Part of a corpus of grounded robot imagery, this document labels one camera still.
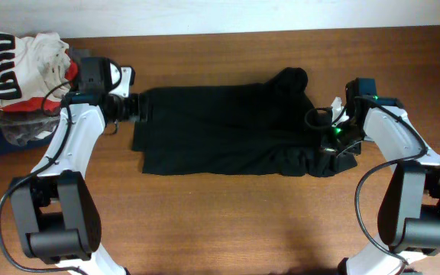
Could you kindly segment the black t-shirt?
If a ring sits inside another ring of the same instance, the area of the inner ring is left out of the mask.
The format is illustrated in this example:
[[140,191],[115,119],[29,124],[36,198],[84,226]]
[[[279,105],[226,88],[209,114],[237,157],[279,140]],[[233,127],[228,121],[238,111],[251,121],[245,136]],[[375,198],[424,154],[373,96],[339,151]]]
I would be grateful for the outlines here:
[[308,76],[287,67],[266,82],[160,87],[140,94],[131,145],[143,173],[330,177],[355,168],[329,133],[308,128]]

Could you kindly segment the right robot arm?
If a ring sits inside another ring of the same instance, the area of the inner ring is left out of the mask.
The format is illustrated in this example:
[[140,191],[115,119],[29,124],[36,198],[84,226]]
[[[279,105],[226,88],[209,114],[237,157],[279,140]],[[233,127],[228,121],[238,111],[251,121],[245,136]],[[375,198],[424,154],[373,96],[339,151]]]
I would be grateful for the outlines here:
[[[325,152],[336,160],[377,145],[385,161],[368,170],[354,194],[357,222],[368,239],[356,255],[343,259],[337,272],[353,274],[413,274],[410,264],[440,253],[440,155],[413,127],[399,99],[377,94],[374,79],[357,78],[345,86],[345,98],[328,109],[327,125],[335,147]],[[377,235],[364,225],[360,196],[365,182],[389,167],[393,175],[377,214]]]

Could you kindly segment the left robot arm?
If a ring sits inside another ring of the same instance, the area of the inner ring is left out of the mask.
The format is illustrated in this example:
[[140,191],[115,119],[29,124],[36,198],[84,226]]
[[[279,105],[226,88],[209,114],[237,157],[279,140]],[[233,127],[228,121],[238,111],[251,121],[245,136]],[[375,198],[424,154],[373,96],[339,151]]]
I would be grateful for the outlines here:
[[143,120],[140,97],[130,91],[135,71],[104,57],[82,59],[77,84],[63,96],[60,122],[45,155],[27,175],[12,180],[9,201],[22,251],[45,268],[29,273],[126,274],[102,245],[99,212],[85,177],[107,124]]

